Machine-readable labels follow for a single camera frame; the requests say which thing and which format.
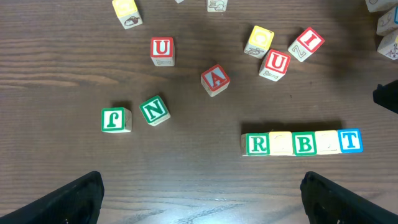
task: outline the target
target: green block face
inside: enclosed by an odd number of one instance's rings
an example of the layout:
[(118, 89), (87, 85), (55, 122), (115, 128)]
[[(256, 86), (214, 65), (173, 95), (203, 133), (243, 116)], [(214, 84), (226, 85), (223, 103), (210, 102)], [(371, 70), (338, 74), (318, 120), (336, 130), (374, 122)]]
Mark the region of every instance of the green block face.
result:
[(314, 156), (317, 154), (315, 132), (293, 133), (293, 149), (296, 156)]
[(246, 135), (246, 155), (247, 156), (268, 156), (269, 155), (269, 135), (247, 134)]
[(118, 132), (124, 130), (124, 108), (106, 108), (102, 110), (101, 130), (103, 132)]
[(148, 124), (156, 123), (156, 121), (169, 114), (160, 96), (155, 96), (141, 104), (140, 109)]

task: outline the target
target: wooden block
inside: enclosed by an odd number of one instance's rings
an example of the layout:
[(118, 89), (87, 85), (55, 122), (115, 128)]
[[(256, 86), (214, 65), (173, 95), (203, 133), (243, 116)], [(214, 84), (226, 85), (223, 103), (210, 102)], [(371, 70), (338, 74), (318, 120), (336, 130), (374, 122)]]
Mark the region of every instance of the wooden block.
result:
[(396, 60), (398, 59), (398, 30), (385, 36), (377, 49), (377, 52), (383, 54), (387, 58)]
[(175, 48), (173, 38), (152, 38), (150, 40), (150, 57), (156, 66), (174, 66)]
[(393, 7), (390, 11), (380, 17), (376, 31), (378, 35), (385, 36), (398, 29), (397, 10), (398, 7)]
[(207, 0), (208, 12), (225, 12), (228, 0)]
[(241, 149), (244, 156), (268, 156), (269, 135), (264, 134), (242, 134)]
[(117, 17), (125, 29), (142, 24), (142, 18), (134, 0), (113, 0), (112, 4)]
[(369, 12), (379, 12), (390, 9), (398, 4), (398, 0), (365, 0)]
[(272, 49), (262, 61), (259, 75), (277, 82), (286, 74), (289, 63), (289, 55)]
[(290, 131), (271, 131), (269, 149), (272, 156), (294, 156), (293, 140)]
[(157, 126), (170, 118), (170, 113), (160, 96), (147, 100), (140, 105), (140, 109), (147, 123), (152, 126)]
[(125, 108), (102, 109), (101, 130), (106, 133), (131, 132), (131, 111)]
[(254, 26), (244, 53), (262, 59), (268, 52), (274, 38), (274, 32), (259, 26)]
[(338, 130), (338, 138), (342, 153), (363, 152), (361, 131), (359, 129)]
[(317, 154), (315, 132), (293, 133), (293, 149), (296, 156), (315, 156)]
[(311, 27), (307, 28), (288, 48), (288, 51), (300, 62), (305, 61), (325, 42)]
[(215, 65), (203, 72), (200, 81), (211, 97), (221, 93), (229, 85), (229, 77), (220, 65)]
[(337, 131), (315, 131), (318, 155), (341, 153)]

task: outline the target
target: alphabet block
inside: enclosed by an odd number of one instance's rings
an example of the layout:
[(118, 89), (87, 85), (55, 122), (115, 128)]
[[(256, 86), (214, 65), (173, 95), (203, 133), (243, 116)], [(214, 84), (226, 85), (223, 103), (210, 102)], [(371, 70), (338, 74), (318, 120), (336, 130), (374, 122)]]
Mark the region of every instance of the alphabet block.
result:
[(311, 27), (305, 30), (288, 48), (288, 51), (300, 62), (306, 60), (325, 42)]
[(259, 26), (254, 26), (244, 53), (262, 59), (268, 52), (274, 38), (274, 32)]
[(398, 3), (398, 0), (365, 0), (369, 12), (388, 10)]
[(170, 113), (160, 96), (147, 100), (140, 105), (140, 109), (147, 123), (152, 126), (157, 126), (170, 118)]
[(101, 117), (102, 132), (131, 132), (131, 111), (125, 108), (105, 108), (102, 109)]
[(173, 38), (152, 38), (150, 40), (150, 57), (156, 66), (174, 66), (175, 49)]
[(259, 75), (277, 82), (286, 74), (289, 63), (289, 55), (272, 49), (262, 61)]
[(269, 149), (272, 156), (294, 156), (293, 140), (290, 131), (271, 131)]
[(338, 130), (342, 153), (363, 152), (361, 131), (359, 129)]
[(317, 143), (318, 155), (341, 153), (338, 133), (335, 130), (315, 131), (315, 142)]
[(125, 29), (142, 24), (142, 18), (134, 0), (113, 0), (112, 4), (117, 17)]
[(378, 35), (385, 36), (398, 29), (397, 10), (398, 7), (393, 7), (390, 11), (380, 17), (376, 31)]
[(377, 52), (383, 54), (389, 59), (396, 60), (398, 59), (398, 30), (390, 33), (389, 35), (385, 36), (377, 49)]
[(220, 65), (215, 65), (211, 69), (202, 73), (200, 79), (201, 84), (211, 97), (227, 89), (230, 81), (229, 77)]
[(268, 156), (269, 135), (264, 134), (242, 134), (241, 149), (244, 156)]
[(228, 0), (207, 0), (208, 12), (225, 12)]
[(296, 156), (315, 156), (317, 143), (313, 131), (293, 133), (293, 149)]

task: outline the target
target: blue block face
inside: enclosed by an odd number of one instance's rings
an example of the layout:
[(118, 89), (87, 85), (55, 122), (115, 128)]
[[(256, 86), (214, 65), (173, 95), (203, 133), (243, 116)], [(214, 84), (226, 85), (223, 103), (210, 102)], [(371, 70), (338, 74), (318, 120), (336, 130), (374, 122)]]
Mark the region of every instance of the blue block face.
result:
[(363, 152), (361, 131), (359, 129), (338, 130), (338, 140), (342, 153)]

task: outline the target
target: row of blocks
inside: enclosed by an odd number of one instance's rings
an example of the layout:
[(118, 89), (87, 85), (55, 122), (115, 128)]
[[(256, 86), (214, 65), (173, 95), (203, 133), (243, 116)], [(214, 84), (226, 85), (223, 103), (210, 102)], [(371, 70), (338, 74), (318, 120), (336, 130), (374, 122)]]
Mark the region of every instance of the row of blocks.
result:
[(291, 133), (243, 134), (244, 156), (315, 156), (363, 152), (361, 131), (342, 129)]

